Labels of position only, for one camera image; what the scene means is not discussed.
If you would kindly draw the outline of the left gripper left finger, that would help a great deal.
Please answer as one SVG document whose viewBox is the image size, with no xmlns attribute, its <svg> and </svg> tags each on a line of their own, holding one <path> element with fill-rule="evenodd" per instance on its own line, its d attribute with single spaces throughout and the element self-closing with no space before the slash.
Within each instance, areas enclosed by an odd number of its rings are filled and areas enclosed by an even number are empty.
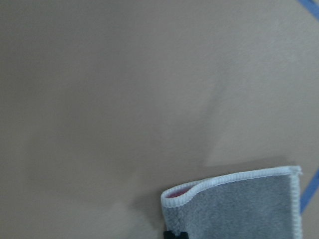
<svg viewBox="0 0 319 239">
<path fill-rule="evenodd" d="M 173 232 L 172 231 L 165 231 L 163 233 L 163 238 L 164 239 L 173 239 Z"/>
</svg>

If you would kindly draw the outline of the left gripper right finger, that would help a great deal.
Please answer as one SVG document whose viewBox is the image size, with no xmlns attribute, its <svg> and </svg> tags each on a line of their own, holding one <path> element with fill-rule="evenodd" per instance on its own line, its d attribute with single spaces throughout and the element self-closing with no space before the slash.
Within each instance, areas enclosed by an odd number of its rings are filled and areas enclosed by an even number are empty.
<svg viewBox="0 0 319 239">
<path fill-rule="evenodd" d="M 187 232 L 180 232 L 179 239 L 188 239 L 188 233 Z"/>
</svg>

